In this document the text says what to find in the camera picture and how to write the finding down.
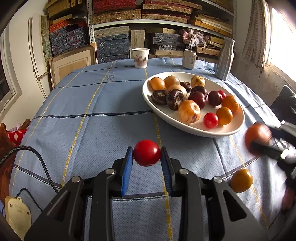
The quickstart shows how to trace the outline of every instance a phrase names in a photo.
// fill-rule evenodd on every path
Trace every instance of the tablecloth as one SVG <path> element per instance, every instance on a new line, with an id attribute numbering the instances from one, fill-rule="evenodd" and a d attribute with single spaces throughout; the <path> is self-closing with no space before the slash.
<path id="1" fill-rule="evenodd" d="M 214 75 L 215 64 L 197 61 L 195 68 L 188 70 L 181 66 L 181 61 L 181 58 L 149 59 L 147 68 L 136 69 L 134 60 L 126 59 L 73 71 L 44 101 L 22 144 L 41 154 L 59 189 L 74 175 L 89 178 L 110 168 L 114 160 L 124 157 L 128 146 L 134 147 L 143 139 L 165 146 L 170 157 L 199 177 L 220 176 L 229 181 L 236 170 L 245 167 L 253 175 L 253 186 L 238 196 L 267 228 L 280 208 L 284 179 L 275 162 L 248 153 L 243 135 L 256 121 L 270 125 L 279 121 L 233 75 L 223 81 Z M 183 132 L 155 115 L 144 101 L 141 88 L 148 77 L 169 71 L 202 75 L 236 95 L 245 112 L 242 129 L 228 137 L 205 138 Z M 39 160 L 27 151 L 19 152 L 15 159 L 11 195 L 23 187 L 30 190 L 42 208 L 55 196 Z M 21 197 L 35 221 L 40 211 L 25 192 Z M 167 196 L 159 162 L 151 167 L 134 163 L 126 196 L 113 199 L 112 203 L 116 240 L 178 239 L 181 198 Z"/>

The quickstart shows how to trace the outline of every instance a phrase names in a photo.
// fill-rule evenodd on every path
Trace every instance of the plate of fruit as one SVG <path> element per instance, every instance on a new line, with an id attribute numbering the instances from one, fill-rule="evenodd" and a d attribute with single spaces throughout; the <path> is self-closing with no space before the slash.
<path id="1" fill-rule="evenodd" d="M 159 117 L 197 136 L 229 136 L 244 124 L 244 111 L 236 97 L 199 75 L 156 74 L 145 81 L 142 94 Z"/>

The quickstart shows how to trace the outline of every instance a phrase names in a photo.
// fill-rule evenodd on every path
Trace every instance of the paper cup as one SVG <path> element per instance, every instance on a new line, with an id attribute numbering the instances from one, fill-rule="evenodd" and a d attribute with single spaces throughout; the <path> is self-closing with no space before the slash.
<path id="1" fill-rule="evenodd" d="M 133 59 L 135 60 L 135 67 L 143 69 L 147 67 L 149 49 L 136 48 L 133 49 Z"/>

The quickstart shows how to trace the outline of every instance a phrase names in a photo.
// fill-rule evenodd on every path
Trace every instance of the white plate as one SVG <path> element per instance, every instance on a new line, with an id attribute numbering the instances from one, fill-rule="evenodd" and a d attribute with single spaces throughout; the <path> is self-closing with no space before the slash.
<path id="1" fill-rule="evenodd" d="M 209 104 L 208 100 L 206 99 L 206 104 L 205 104 L 205 107 L 201 110 L 201 115 L 199 120 L 193 124 L 185 124 L 181 122 L 177 111 L 172 111 L 168 106 L 160 106 L 160 105 L 154 104 L 151 100 L 152 92 L 150 91 L 150 88 L 147 85 L 148 81 L 154 77 L 159 77 L 161 79 L 164 79 L 170 75 L 176 76 L 177 78 L 179 78 L 181 82 L 182 81 L 190 82 L 192 76 L 194 76 L 194 74 L 183 73 L 183 72 L 164 72 L 164 73 L 151 76 L 149 79 L 145 81 L 142 87 L 142 94 L 143 94 L 144 100 L 159 117 L 161 117 L 166 122 L 168 122 L 174 127 L 177 127 L 180 130 L 183 130 L 185 132 L 188 132 L 197 136 L 202 136 L 202 137 L 229 136 L 238 132 L 241 129 L 242 125 L 244 124 L 244 111 L 241 106 L 239 106 L 239 109 L 233 114 L 233 120 L 228 125 L 224 125 L 224 126 L 218 125 L 214 129 L 209 129 L 203 123 L 204 115 L 208 112 L 216 113 L 216 110 L 219 109 L 221 105 L 212 107 Z M 225 92 L 226 95 L 231 95 L 223 87 L 206 78 L 205 78 L 205 88 L 208 91 L 208 93 L 210 93 L 213 90 L 216 90 L 216 91 L 222 90 Z"/>

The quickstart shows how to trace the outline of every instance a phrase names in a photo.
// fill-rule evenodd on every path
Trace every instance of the black cable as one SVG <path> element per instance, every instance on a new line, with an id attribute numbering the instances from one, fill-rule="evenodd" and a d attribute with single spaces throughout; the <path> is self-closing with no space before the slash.
<path id="1" fill-rule="evenodd" d="M 22 188 L 19 192 L 18 192 L 18 194 L 15 196 L 15 198 L 17 198 L 23 191 L 26 191 L 29 195 L 30 195 L 30 197 L 32 198 L 32 200 L 33 200 L 33 202 L 35 203 L 35 205 L 37 206 L 37 208 L 39 208 L 39 210 L 41 211 L 41 212 L 43 212 L 43 210 L 42 210 L 42 208 L 38 205 L 38 203 L 35 201 L 35 199 L 33 198 L 33 196 L 32 196 L 32 194 L 29 192 L 29 190 L 27 189 L 27 188 Z"/>
<path id="2" fill-rule="evenodd" d="M 44 163 L 44 161 L 43 161 L 43 159 L 42 159 L 42 157 L 41 157 L 41 155 L 39 154 L 39 152 L 38 151 L 36 151 L 33 147 L 31 147 L 31 146 L 25 146 L 25 145 L 22 145 L 22 146 L 17 146 L 17 147 L 15 147 L 15 148 L 13 148 L 12 150 L 10 150 L 3 158 L 2 158 L 2 160 L 0 161 L 0 166 L 4 163 L 4 161 L 11 155 L 11 154 L 13 154 L 13 153 L 15 153 L 15 152 L 18 152 L 18 151 L 20 151 L 20 150 L 28 150 L 28 151 L 31 151 L 31 152 L 33 152 L 37 157 L 38 157 L 38 159 L 39 159 L 39 161 L 41 162 L 41 164 L 42 164 L 42 167 L 43 167 L 43 169 L 44 169 L 44 171 L 45 171 L 45 174 L 46 174 L 46 176 L 47 176 L 47 178 L 48 178 L 48 181 L 49 181 L 49 183 L 50 183 L 50 185 L 52 186 L 52 188 L 54 189 L 54 191 L 56 192 L 56 193 L 58 193 L 58 190 L 57 190 L 57 188 L 55 187 L 55 185 L 54 185 L 54 183 L 53 183 L 53 181 L 52 181 L 52 179 L 51 179 L 51 177 L 50 177 L 50 175 L 49 175 L 49 173 L 48 173 L 48 170 L 47 170 L 47 168 L 46 168 L 46 165 L 45 165 L 45 163 Z"/>

